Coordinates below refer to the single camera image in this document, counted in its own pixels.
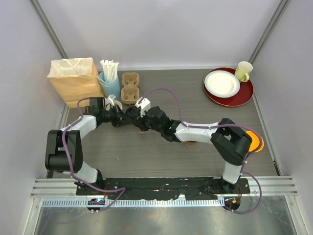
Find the brown paper cup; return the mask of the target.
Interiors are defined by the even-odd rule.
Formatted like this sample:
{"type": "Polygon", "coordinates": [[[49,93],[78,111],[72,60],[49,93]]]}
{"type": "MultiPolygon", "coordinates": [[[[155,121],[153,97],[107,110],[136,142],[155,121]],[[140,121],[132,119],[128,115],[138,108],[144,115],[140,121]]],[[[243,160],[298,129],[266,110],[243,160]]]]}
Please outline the brown paper cup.
{"type": "Polygon", "coordinates": [[[146,131],[145,130],[141,130],[140,128],[137,128],[138,129],[138,131],[140,132],[140,133],[145,133],[146,131]]]}
{"type": "Polygon", "coordinates": [[[185,145],[187,146],[194,146],[197,142],[196,141],[186,141],[185,145]]]}

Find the brown paper bag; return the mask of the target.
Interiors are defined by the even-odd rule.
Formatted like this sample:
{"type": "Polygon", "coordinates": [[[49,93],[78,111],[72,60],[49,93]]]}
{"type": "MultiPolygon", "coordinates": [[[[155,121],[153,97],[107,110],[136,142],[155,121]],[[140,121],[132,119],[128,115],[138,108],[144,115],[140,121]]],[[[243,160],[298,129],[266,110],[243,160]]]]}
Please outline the brown paper bag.
{"type": "Polygon", "coordinates": [[[69,108],[88,106],[87,97],[103,97],[98,71],[91,57],[52,60],[48,79],[69,108]]]}

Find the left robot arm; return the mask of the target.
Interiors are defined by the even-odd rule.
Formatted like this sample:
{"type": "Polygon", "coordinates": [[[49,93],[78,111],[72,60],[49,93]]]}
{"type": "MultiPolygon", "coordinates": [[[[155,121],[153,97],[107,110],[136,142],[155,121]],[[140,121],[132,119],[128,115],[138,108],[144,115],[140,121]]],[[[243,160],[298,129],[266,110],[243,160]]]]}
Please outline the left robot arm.
{"type": "Polygon", "coordinates": [[[77,102],[80,116],[67,127],[50,130],[47,135],[45,167],[48,171],[68,174],[80,187],[87,187],[93,195],[102,192],[118,192],[121,189],[105,190],[100,170],[89,166],[83,159],[81,140],[103,123],[113,127],[133,124],[113,98],[89,97],[77,102]]]}

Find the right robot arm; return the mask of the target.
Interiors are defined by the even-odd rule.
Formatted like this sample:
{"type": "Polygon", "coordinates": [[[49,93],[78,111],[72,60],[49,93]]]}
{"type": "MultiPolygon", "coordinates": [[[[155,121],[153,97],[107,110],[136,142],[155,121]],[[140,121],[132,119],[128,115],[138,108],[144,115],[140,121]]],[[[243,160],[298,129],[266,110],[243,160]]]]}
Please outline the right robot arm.
{"type": "Polygon", "coordinates": [[[169,119],[158,106],[135,119],[142,131],[154,130],[169,142],[203,142],[212,144],[225,161],[221,188],[226,193],[237,190],[244,158],[252,138],[234,122],[223,118],[213,124],[196,126],[169,119]]]}

